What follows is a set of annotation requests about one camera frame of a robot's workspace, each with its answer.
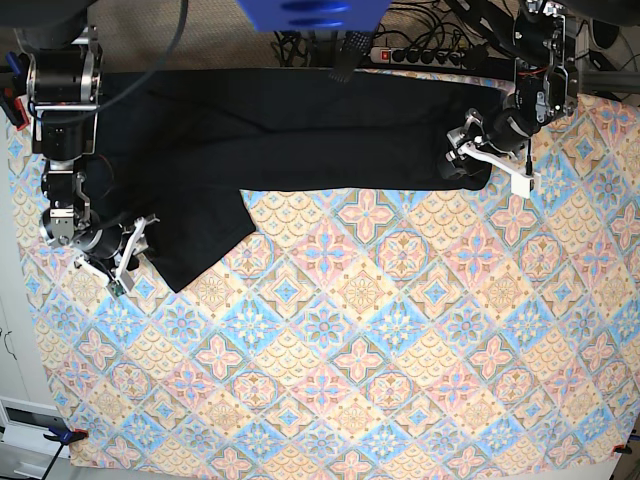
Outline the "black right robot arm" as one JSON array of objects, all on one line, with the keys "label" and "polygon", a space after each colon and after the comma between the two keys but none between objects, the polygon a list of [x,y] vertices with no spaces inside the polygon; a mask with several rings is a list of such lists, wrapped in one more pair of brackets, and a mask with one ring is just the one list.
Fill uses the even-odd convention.
[{"label": "black right robot arm", "polygon": [[1,24],[21,51],[1,68],[1,109],[17,129],[29,129],[32,151],[44,158],[41,189],[50,206],[40,231],[53,248],[77,250],[75,265],[100,278],[114,297],[134,287],[131,273],[147,247],[153,215],[132,225],[103,220],[86,192],[86,160],[96,146],[103,51],[88,1],[4,1]]}]

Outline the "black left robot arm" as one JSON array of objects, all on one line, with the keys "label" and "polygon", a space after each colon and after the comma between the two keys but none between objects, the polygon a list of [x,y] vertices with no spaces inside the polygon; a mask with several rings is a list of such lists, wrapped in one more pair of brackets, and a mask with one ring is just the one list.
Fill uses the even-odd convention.
[{"label": "black left robot arm", "polygon": [[569,30],[566,9],[553,1],[521,1],[511,17],[489,1],[447,5],[494,50],[514,59],[514,91],[492,117],[467,111],[465,123],[447,133],[450,149],[439,171],[458,180],[493,166],[510,176],[513,194],[529,199],[542,190],[533,136],[571,116],[578,103],[576,34]]}]

